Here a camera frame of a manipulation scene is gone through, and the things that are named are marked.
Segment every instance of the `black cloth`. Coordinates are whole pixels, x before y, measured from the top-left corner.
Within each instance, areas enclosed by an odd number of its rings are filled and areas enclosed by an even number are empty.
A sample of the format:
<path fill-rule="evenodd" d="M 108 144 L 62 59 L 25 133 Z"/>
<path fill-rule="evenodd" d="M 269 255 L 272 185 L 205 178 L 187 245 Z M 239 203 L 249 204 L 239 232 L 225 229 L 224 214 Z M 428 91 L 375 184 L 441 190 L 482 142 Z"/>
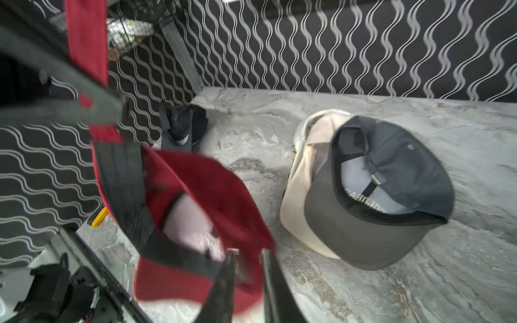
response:
<path fill-rule="evenodd" d="M 171 106 L 160 109 L 162 148 L 192 150 L 206 132 L 206 110 L 195 104 Z"/>

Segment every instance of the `white fabric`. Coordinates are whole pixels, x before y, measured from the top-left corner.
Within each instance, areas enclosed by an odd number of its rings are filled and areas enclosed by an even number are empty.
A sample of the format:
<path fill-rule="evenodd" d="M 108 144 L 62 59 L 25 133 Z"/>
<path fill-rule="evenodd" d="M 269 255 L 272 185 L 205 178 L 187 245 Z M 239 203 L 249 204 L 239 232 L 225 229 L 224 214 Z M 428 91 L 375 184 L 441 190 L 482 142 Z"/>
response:
<path fill-rule="evenodd" d="M 211 234 L 213 228 L 205 211 L 190 195 L 183 194 L 169 212 L 162 231 L 172 241 L 199 253 L 208 251 L 213 260 L 223 262 L 224 246 Z"/>
<path fill-rule="evenodd" d="M 341 183 L 345 192 L 357 201 L 363 202 L 374 210 L 388 214 L 411 213 L 413 210 L 395 202 L 380 186 L 377 186 L 370 196 L 362 196 L 372 181 L 370 172 L 366 169 L 364 156 L 341 163 Z"/>
<path fill-rule="evenodd" d="M 329 143 L 337 129 L 352 115 L 341 110 L 320 111 L 305 120 L 295 134 L 296 156 L 280 207 L 280 220 L 293 236 L 312 250 L 339 259 L 314 234 L 305 218 L 305 199 L 313 176 L 327 160 Z"/>

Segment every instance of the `beige baseball cap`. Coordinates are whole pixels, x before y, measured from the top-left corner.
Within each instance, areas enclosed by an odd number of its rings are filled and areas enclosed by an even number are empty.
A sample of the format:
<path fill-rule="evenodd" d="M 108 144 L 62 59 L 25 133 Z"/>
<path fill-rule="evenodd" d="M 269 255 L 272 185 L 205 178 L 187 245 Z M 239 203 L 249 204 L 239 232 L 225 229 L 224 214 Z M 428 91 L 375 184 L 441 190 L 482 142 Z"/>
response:
<path fill-rule="evenodd" d="M 312 179 L 327 160 L 329 143 L 337 129 L 353 115 L 342 110 L 324 110 L 309 116 L 295 133 L 295 159 L 280 207 L 280 220 L 293 236 L 312 250 L 339 259 L 312 231 L 305 218 L 305 200 Z"/>

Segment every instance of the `metal frame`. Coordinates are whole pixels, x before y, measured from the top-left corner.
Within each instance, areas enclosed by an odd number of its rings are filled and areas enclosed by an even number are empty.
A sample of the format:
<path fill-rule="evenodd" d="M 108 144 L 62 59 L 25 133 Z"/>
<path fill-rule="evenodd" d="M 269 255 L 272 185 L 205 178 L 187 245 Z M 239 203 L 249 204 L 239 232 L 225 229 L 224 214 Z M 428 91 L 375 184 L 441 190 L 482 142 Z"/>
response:
<path fill-rule="evenodd" d="M 75 232 L 62 228 L 52 238 L 48 247 L 55 255 L 65 252 L 70 255 L 70 272 L 75 272 L 80 266 L 88 268 L 111 298 L 111 303 L 126 313 L 125 317 L 131 317 L 135 323 L 152 323 L 104 263 Z"/>
<path fill-rule="evenodd" d="M 84 122 L 114 124 L 125 120 L 129 100 L 109 89 L 73 64 L 66 39 L 51 25 L 31 14 L 28 1 L 0 0 L 0 52 L 36 70 L 44 70 L 60 81 L 74 86 L 93 102 L 88 108 L 75 100 L 42 99 L 20 105 L 3 106 L 3 124 L 23 124 L 28 121 Z"/>

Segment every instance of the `gray marble surface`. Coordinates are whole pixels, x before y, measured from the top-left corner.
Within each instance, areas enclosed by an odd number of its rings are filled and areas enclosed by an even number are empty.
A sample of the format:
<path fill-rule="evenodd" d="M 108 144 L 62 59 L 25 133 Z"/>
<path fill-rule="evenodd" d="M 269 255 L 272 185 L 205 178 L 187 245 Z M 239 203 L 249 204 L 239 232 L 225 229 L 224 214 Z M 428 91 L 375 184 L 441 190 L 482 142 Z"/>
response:
<path fill-rule="evenodd" d="M 246 184 L 271 229 L 278 259 L 309 322 L 517 322 L 517 105 L 415 98 L 205 88 L 203 154 Z M 411 131 L 442 160 L 455 188 L 449 224 L 377 271 L 327 259 L 279 220 L 296 126 L 342 109 Z M 110 219 L 80 235 L 132 292 L 138 254 Z M 155 322 L 190 322 L 200 306 L 141 302 Z M 263 322 L 262 306 L 235 319 Z"/>

